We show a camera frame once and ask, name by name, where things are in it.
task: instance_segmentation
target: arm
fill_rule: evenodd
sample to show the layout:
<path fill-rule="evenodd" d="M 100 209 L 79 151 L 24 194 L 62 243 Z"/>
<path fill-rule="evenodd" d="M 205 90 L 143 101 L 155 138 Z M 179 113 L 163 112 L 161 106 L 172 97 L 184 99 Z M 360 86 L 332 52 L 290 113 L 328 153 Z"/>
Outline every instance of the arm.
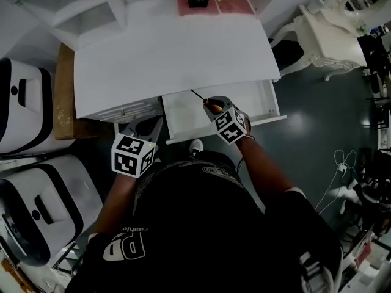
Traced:
<path fill-rule="evenodd" d="M 122 227 L 126 213 L 133 207 L 136 179 L 118 175 L 98 216 L 93 233 L 115 233 Z"/>
<path fill-rule="evenodd" d="M 278 194 L 293 187 L 255 140 L 242 137 L 236 144 L 242 153 L 255 191 L 265 206 Z"/>

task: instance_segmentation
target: bracelet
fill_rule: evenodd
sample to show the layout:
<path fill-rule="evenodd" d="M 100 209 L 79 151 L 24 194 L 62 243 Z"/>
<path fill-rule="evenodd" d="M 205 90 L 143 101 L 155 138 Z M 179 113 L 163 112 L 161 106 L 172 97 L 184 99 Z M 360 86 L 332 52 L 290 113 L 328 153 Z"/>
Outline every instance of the bracelet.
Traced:
<path fill-rule="evenodd" d="M 251 138 L 251 139 L 255 140 L 255 138 L 254 138 L 252 135 L 247 135 L 247 134 L 245 134 L 245 135 L 243 135 L 243 137 Z"/>

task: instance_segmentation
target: pink mat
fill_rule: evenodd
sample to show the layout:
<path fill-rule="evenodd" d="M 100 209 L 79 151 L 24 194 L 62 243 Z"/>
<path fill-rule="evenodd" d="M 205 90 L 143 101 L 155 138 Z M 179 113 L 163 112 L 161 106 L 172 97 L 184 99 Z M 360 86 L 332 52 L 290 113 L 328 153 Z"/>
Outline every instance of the pink mat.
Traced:
<path fill-rule="evenodd" d="M 209 14 L 209 15 L 218 15 L 219 9 L 216 4 L 216 0 L 209 0 L 208 7 L 197 7 L 190 8 L 188 0 L 177 0 L 178 1 L 178 10 L 180 16 L 190 15 L 190 14 Z"/>
<path fill-rule="evenodd" d="M 248 0 L 221 0 L 217 3 L 221 13 L 254 14 Z"/>

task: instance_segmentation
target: open drawer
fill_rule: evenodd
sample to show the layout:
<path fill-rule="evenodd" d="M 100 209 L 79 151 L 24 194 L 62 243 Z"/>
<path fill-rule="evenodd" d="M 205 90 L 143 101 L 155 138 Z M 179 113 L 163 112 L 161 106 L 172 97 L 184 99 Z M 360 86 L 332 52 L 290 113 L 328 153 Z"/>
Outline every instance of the open drawer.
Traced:
<path fill-rule="evenodd" d="M 240 82 L 216 85 L 195 90 L 200 96 L 228 97 L 240 110 L 250 117 L 251 125 L 260 125 L 285 119 L 274 93 L 273 83 L 267 81 Z M 203 110 L 202 100 L 191 91 L 162 96 L 170 140 L 167 144 L 210 136 L 217 133 Z"/>

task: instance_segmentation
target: gray floor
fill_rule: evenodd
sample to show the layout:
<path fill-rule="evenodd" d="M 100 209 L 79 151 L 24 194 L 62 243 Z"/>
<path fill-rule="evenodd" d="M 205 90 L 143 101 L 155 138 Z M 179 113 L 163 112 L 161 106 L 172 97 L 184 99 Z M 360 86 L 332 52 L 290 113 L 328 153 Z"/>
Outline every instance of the gray floor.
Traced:
<path fill-rule="evenodd" d="M 277 63 L 282 68 L 301 56 L 298 43 L 282 42 L 274 48 Z M 362 147 L 377 147 L 377 132 L 364 128 L 368 120 L 371 97 L 369 84 L 361 76 L 361 70 L 335 76 L 329 82 L 323 76 L 327 68 L 313 66 L 283 77 L 275 84 L 280 113 L 286 120 L 255 126 L 252 135 L 290 177 L 295 186 L 301 188 L 309 202 L 316 205 L 328 188 L 335 174 L 334 152 L 341 149 L 347 155 L 351 150 L 358 153 Z M 189 142 L 167 146 L 167 128 L 159 139 L 159 156 L 169 163 L 188 156 Z M 94 147 L 103 157 L 103 167 L 110 166 L 110 139 L 95 142 Z M 236 146 L 228 146 L 218 136 L 202 139 L 208 150 L 228 155 L 234 163 L 241 158 Z M 260 204 L 247 174 L 245 165 L 240 171 L 243 184 Z M 332 188 L 338 187 L 338 181 Z M 332 200 L 326 197 L 323 208 Z M 322 216 L 335 231 L 348 220 L 339 216 L 341 200 L 327 208 Z"/>

